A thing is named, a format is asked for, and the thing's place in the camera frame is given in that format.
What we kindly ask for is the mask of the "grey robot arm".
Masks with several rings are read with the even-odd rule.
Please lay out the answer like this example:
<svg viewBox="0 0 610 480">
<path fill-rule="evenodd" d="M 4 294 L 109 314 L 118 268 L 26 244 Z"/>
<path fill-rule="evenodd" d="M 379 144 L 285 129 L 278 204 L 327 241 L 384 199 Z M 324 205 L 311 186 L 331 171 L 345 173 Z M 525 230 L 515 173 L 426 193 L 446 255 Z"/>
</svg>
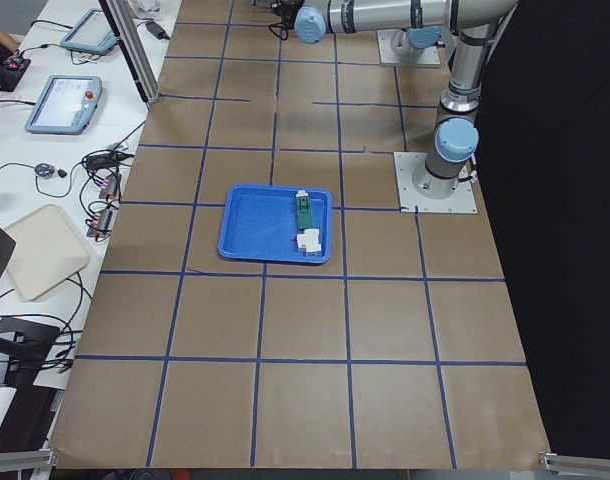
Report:
<svg viewBox="0 0 610 480">
<path fill-rule="evenodd" d="M 390 47 L 398 64 L 438 65 L 437 43 L 441 39 L 438 26 L 395 30 Z"/>
<path fill-rule="evenodd" d="M 332 33 L 446 24 L 455 12 L 448 1 L 306 1 L 294 28 L 302 42 L 316 44 Z M 459 185 L 461 170 L 478 147 L 474 116 L 479 92 L 459 86 L 457 67 L 452 67 L 438 104 L 433 145 L 412 174 L 414 188 L 424 197 L 446 199 Z"/>
</svg>

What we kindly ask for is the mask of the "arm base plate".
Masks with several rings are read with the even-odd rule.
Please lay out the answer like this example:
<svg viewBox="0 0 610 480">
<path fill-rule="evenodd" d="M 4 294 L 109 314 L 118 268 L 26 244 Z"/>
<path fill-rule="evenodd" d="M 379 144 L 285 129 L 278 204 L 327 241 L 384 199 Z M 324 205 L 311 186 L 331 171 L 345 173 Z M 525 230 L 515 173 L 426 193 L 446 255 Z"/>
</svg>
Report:
<svg viewBox="0 0 610 480">
<path fill-rule="evenodd" d="M 408 213 L 476 214 L 478 212 L 470 180 L 463 166 L 452 180 L 432 177 L 425 168 L 423 152 L 395 152 L 394 164 L 399 209 Z"/>
<path fill-rule="evenodd" d="M 405 30 L 378 30 L 376 35 L 382 65 L 416 68 L 439 68 L 441 65 L 438 50 L 434 44 L 425 48 L 415 48 L 409 42 Z"/>
</svg>

